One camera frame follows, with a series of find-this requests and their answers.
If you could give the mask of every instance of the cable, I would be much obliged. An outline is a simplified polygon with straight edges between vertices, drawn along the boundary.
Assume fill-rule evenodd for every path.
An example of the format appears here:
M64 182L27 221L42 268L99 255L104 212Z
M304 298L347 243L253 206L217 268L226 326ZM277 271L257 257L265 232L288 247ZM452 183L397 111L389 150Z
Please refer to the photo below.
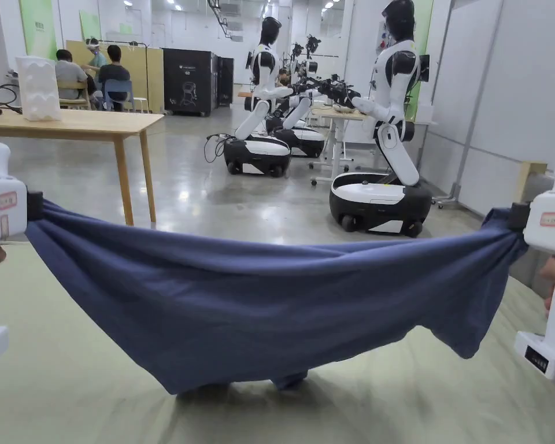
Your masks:
M206 148L208 147L208 143L210 141L211 138L218 138L216 139L216 141L218 142L216 144L216 147L214 149L214 157L213 159L208 159L208 154L206 152ZM236 138L233 135L230 134L211 134L208 135L208 137L206 138L206 143L203 146L203 157L205 158L205 161L208 164L213 163L213 161L215 161L217 158L219 158L220 156L222 156L224 154L224 144L228 141L228 140L236 140Z
M0 109L11 109L13 110L15 113L19 113L22 114L23 110L21 109L20 106L11 106L10 104L15 102L16 99L18 98L18 95L16 94L16 92L12 89L15 88L16 85L12 84L12 83L3 83L0 85L0 91L1 90L6 90L6 91L10 91L14 98L12 100L9 100L8 102L0 102Z

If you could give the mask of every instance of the white container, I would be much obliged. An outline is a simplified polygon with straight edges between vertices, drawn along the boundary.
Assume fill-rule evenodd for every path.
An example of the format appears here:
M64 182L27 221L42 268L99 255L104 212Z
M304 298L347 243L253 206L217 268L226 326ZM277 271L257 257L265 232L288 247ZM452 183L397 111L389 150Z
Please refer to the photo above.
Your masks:
M27 120L61 120L56 64L47 58L16 57L23 117Z

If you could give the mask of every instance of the gray shirt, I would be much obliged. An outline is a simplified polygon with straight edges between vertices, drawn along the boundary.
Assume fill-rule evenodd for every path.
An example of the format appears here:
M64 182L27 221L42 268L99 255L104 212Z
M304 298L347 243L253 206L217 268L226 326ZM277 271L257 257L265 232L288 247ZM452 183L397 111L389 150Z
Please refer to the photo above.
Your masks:
M55 78L59 82L83 82L86 80L86 73L78 65L70 61L58 60L55 63ZM78 99L78 90L67 90L59 88L60 99Z

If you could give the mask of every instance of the caster wheel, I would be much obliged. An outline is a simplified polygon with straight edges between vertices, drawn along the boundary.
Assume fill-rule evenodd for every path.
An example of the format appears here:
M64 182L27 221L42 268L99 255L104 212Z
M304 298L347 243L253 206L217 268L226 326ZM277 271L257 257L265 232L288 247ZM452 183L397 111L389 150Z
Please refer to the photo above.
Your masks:
M423 225L421 222L413 222L407 223L405 222L406 227L403 229L403 234L408 238L416 239L421 232L423 231Z
M240 172L240 168L238 168L238 165L236 165L234 162L229 162L226 167L228 168L228 172L232 175L238 174Z
M273 170L269 172L272 177L282 177L283 176L283 168L279 165L273 167Z
M342 219L342 227L347 232L354 232L357 230L357 220L353 216L345 215Z

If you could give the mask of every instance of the yellow partition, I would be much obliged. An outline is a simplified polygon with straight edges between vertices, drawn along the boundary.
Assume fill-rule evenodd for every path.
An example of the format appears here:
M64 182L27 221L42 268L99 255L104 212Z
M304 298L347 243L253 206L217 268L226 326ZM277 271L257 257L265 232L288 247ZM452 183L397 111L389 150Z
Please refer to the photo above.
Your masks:
M146 97L148 106L153 113L162 113L164 110L164 79L162 71L162 50L144 47L132 47L119 44L121 48L121 64L129 71L131 76L134 97ZM86 65L93 55L86 49L84 42L68 40L65 47L72 53L74 62ZM101 43L101 51L109 61L106 43ZM148 54L148 76L146 76L146 54Z

